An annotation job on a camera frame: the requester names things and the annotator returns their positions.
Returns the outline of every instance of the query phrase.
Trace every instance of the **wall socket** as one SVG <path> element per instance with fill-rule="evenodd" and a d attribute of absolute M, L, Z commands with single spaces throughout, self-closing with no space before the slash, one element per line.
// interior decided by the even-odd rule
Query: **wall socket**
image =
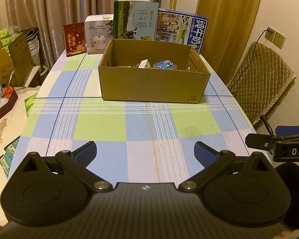
<path fill-rule="evenodd" d="M 266 31 L 266 33 L 265 33 L 265 39 L 269 40 L 270 42 L 273 42 L 273 39 L 274 39 L 274 37 L 276 35 L 276 31 L 274 29 L 270 28 L 270 27 L 267 27 L 267 29 L 271 30 L 272 33 Z"/>
<path fill-rule="evenodd" d="M 281 35 L 279 32 L 276 33 L 276 35 L 274 36 L 273 39 L 273 43 L 279 47 L 280 49 L 282 49 L 284 43 L 285 43 L 286 38 Z"/>

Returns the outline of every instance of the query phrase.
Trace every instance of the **chair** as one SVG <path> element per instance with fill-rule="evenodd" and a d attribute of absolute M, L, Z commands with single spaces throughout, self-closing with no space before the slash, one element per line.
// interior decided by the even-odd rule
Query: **chair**
<path fill-rule="evenodd" d="M 236 93 L 236 100 L 252 125 L 259 121 L 260 115 L 272 114 L 288 92 L 290 83 L 296 78 L 281 56 L 264 44 L 257 43 L 252 58 L 255 43 L 251 44 L 227 85 L 228 89 L 233 86 L 251 60 L 250 66 L 230 92 Z"/>

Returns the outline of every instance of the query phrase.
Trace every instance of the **humidifier box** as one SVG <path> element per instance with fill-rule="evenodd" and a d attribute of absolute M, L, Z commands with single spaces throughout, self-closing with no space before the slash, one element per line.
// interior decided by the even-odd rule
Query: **humidifier box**
<path fill-rule="evenodd" d="M 90 15 L 84 22 L 88 54 L 103 54 L 113 38 L 113 14 Z"/>

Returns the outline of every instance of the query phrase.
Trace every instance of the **blue and green checkered tablecloth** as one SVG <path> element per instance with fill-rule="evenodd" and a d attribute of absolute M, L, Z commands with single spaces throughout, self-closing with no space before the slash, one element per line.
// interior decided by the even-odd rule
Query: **blue and green checkered tablecloth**
<path fill-rule="evenodd" d="M 30 151 L 53 156 L 87 141 L 97 156 L 87 167 L 117 182 L 174 182 L 204 167 L 194 157 L 202 141 L 216 150 L 248 156 L 251 123 L 212 70 L 199 104 L 103 101 L 98 78 L 102 55 L 63 53 L 44 81 L 14 154 L 10 175 Z"/>

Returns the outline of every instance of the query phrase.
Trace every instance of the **red greeting card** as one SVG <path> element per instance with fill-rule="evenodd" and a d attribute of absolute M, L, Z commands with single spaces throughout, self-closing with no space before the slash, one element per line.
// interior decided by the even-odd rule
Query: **red greeting card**
<path fill-rule="evenodd" d="M 85 53 L 84 23 L 63 26 L 65 52 L 67 57 Z"/>

